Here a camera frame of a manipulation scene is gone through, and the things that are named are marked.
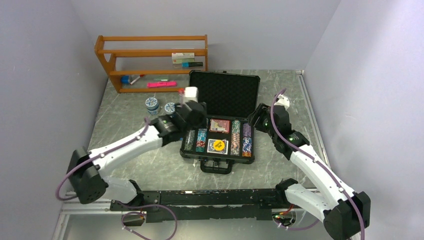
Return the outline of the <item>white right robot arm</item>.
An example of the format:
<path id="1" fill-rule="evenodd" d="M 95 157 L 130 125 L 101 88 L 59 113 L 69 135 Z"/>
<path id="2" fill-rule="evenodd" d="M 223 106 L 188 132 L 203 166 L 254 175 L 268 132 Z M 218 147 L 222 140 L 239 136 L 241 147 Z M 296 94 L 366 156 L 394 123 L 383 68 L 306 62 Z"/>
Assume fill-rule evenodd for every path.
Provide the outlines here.
<path id="1" fill-rule="evenodd" d="M 283 180 L 275 187 L 278 206 L 301 207 L 322 222 L 334 240 L 347 240 L 356 234 L 365 238 L 365 229 L 370 225 L 370 197 L 364 191 L 353 190 L 325 165 L 308 139 L 292 129 L 285 106 L 261 103 L 249 115 L 248 123 L 267 133 L 275 149 L 296 165 L 319 191 L 313 193 L 291 178 Z"/>

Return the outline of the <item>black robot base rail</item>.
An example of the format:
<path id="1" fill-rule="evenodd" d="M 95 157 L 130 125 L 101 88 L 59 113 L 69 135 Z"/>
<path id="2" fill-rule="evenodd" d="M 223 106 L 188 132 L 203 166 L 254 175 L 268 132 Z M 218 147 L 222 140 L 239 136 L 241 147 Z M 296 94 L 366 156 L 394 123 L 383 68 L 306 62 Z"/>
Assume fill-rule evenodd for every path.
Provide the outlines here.
<path id="1" fill-rule="evenodd" d="M 172 221 L 168 207 L 182 220 L 244 219 L 270 221 L 286 212 L 291 204 L 274 188 L 227 190 L 162 190 L 144 191 L 130 203 L 110 203 L 112 212 L 145 211 L 147 223 Z"/>

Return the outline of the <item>yellow dealer button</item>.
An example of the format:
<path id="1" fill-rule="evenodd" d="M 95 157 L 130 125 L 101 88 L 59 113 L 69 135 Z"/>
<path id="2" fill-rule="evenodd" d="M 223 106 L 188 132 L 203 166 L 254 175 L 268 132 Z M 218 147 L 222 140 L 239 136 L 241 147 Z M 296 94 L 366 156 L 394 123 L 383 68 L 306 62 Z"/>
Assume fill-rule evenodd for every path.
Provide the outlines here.
<path id="1" fill-rule="evenodd" d="M 214 140 L 212 147 L 215 151 L 224 151 L 226 149 L 226 145 L 225 140 Z"/>

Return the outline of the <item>red playing card deck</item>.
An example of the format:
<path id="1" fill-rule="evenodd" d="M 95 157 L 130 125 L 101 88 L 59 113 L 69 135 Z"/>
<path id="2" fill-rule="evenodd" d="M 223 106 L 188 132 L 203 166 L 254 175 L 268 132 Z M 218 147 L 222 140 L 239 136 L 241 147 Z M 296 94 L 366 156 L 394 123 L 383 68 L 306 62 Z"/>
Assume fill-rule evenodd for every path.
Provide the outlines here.
<path id="1" fill-rule="evenodd" d="M 230 132 L 231 124 L 229 120 L 225 119 L 211 119 L 209 125 L 210 132 L 225 133 Z"/>

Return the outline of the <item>purple white chip stack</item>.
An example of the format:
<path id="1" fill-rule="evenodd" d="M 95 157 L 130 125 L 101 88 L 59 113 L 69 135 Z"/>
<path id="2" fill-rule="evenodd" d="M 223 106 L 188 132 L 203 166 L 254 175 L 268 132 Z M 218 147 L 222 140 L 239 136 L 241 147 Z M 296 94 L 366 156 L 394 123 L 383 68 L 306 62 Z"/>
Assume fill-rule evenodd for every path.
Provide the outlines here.
<path id="1" fill-rule="evenodd" d="M 252 127 L 248 123 L 244 123 L 242 126 L 242 136 L 243 138 L 252 137 Z"/>

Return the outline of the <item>blue playing card deck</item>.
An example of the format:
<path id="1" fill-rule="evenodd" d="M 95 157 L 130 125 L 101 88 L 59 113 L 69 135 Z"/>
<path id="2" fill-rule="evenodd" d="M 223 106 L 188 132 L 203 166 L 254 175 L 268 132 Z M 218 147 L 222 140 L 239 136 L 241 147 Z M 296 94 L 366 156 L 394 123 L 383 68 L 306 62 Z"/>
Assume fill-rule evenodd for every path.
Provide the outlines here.
<path id="1" fill-rule="evenodd" d="M 226 141 L 226 148 L 223 151 L 216 151 L 213 149 L 213 142 L 214 140 L 224 140 Z M 212 153 L 212 154 L 221 154 L 221 155 L 227 155 L 228 154 L 228 148 L 229 148 L 229 142 L 226 139 L 209 139 L 207 142 L 207 153 Z"/>

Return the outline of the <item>dark green white chip stack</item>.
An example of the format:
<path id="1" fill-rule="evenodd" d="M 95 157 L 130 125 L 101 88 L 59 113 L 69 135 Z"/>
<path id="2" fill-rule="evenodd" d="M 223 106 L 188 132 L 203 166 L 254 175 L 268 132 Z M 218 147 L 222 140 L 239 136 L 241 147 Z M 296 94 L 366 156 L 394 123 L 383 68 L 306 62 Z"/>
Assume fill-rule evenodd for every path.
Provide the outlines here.
<path id="1" fill-rule="evenodd" d="M 239 120 L 233 120 L 231 124 L 231 133 L 239 134 L 241 130 L 241 122 Z"/>

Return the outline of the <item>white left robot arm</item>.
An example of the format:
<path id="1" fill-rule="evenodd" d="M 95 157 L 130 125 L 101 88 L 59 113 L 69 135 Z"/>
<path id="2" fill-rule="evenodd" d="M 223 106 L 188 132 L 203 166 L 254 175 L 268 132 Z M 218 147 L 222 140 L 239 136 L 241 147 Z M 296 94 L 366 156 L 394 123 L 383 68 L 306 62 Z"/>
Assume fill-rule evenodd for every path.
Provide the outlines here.
<path id="1" fill-rule="evenodd" d="M 91 151 L 75 149 L 65 176 L 75 198 L 83 205 L 106 198 L 122 202 L 130 210 L 139 209 L 143 203 L 140 187 L 134 180 L 112 177 L 112 171 L 144 153 L 179 141 L 189 130 L 204 124 L 206 114 L 206 103 L 188 100 L 176 105 L 174 116 L 145 119 L 144 128 L 107 146 Z"/>

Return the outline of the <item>pink white chip stack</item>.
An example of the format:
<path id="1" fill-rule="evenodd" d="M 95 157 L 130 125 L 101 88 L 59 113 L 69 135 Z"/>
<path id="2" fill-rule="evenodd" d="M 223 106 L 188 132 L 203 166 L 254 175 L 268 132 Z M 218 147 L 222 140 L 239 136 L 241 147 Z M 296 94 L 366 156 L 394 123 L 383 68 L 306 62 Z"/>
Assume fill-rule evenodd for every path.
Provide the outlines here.
<path id="1" fill-rule="evenodd" d="M 230 155 L 231 156 L 240 155 L 240 133 L 238 132 L 231 134 Z"/>

